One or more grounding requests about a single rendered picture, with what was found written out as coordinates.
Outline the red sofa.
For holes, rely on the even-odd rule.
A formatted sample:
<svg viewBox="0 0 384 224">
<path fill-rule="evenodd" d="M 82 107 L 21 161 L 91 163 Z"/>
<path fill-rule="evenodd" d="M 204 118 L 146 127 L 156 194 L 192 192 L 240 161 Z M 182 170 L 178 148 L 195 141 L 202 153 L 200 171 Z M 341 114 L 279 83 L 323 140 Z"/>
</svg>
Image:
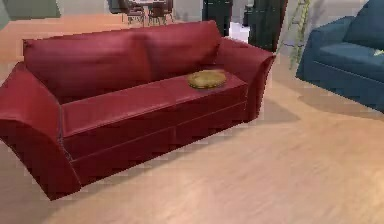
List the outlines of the red sofa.
<svg viewBox="0 0 384 224">
<path fill-rule="evenodd" d="M 212 21 L 27 39 L 0 86 L 0 141 L 57 199 L 254 120 L 273 60 Z M 213 69 L 223 85 L 188 84 Z"/>
</svg>

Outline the dark dining chair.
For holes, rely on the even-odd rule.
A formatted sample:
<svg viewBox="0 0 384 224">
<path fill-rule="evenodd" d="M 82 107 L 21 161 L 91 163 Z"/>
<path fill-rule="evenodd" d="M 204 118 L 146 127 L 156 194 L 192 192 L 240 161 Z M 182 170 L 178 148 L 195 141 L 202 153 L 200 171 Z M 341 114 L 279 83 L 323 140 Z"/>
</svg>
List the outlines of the dark dining chair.
<svg viewBox="0 0 384 224">
<path fill-rule="evenodd" d="M 169 16 L 171 21 L 174 21 L 173 0 L 156 0 L 149 6 L 149 22 L 163 21 L 163 24 L 166 24 L 166 16 Z"/>
<path fill-rule="evenodd" d="M 131 24 L 134 19 L 144 24 L 145 12 L 142 6 L 132 0 L 118 0 L 118 3 L 123 13 L 122 17 L 127 17 L 129 24 Z"/>
</svg>

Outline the blue sofa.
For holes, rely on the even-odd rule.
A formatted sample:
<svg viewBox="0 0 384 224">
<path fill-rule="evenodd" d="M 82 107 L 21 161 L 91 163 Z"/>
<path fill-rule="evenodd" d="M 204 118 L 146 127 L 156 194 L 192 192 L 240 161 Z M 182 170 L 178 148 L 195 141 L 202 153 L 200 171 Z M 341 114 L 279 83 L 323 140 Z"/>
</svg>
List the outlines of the blue sofa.
<svg viewBox="0 0 384 224">
<path fill-rule="evenodd" d="M 384 0 L 313 29 L 296 77 L 384 113 Z"/>
</svg>

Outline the dark narrow cabinet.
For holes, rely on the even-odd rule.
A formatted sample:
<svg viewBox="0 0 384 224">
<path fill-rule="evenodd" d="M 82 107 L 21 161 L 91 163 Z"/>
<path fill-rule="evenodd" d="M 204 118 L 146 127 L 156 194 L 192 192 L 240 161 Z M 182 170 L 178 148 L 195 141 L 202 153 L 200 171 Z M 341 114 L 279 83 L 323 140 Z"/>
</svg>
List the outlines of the dark narrow cabinet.
<svg viewBox="0 0 384 224">
<path fill-rule="evenodd" d="M 203 0 L 202 20 L 214 20 L 222 36 L 229 35 L 233 0 Z"/>
</svg>

